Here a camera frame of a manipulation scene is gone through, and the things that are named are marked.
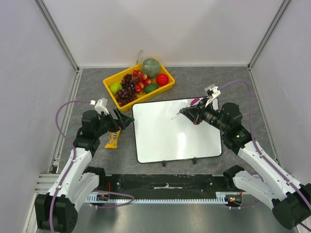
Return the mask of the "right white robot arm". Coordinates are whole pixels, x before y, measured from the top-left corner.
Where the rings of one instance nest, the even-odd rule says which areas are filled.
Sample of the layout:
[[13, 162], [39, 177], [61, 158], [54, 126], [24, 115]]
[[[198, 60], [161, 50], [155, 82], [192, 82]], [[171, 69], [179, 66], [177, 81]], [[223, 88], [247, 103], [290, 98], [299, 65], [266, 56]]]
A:
[[240, 166], [224, 172], [223, 187], [228, 191], [241, 189], [272, 210], [276, 220], [291, 230], [311, 216], [311, 185], [302, 184], [281, 168], [252, 134], [242, 125], [239, 106], [227, 102], [214, 110], [206, 98], [179, 111], [194, 125], [206, 122], [218, 129], [224, 145], [245, 160], [262, 180], [253, 178]]

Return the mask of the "white whiteboard black frame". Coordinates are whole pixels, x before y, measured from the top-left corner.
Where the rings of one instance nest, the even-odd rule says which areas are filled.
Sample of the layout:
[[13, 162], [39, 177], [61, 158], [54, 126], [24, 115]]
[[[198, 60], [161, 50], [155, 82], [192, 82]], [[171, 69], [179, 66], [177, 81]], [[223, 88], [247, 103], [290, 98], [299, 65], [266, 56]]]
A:
[[221, 133], [207, 123], [194, 125], [178, 111], [199, 98], [134, 104], [134, 132], [139, 163], [218, 157]]

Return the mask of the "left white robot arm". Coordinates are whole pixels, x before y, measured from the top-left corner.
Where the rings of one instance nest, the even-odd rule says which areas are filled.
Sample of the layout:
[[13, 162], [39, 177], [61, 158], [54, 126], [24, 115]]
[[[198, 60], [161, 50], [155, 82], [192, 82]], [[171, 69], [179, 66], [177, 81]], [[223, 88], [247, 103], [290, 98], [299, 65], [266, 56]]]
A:
[[106, 108], [85, 111], [82, 126], [73, 142], [70, 157], [58, 179], [46, 194], [35, 199], [36, 223], [39, 229], [52, 233], [70, 233], [74, 230], [78, 212], [93, 190], [105, 189], [104, 169], [88, 164], [100, 145], [100, 137], [126, 129], [134, 118], [115, 108], [116, 118]]

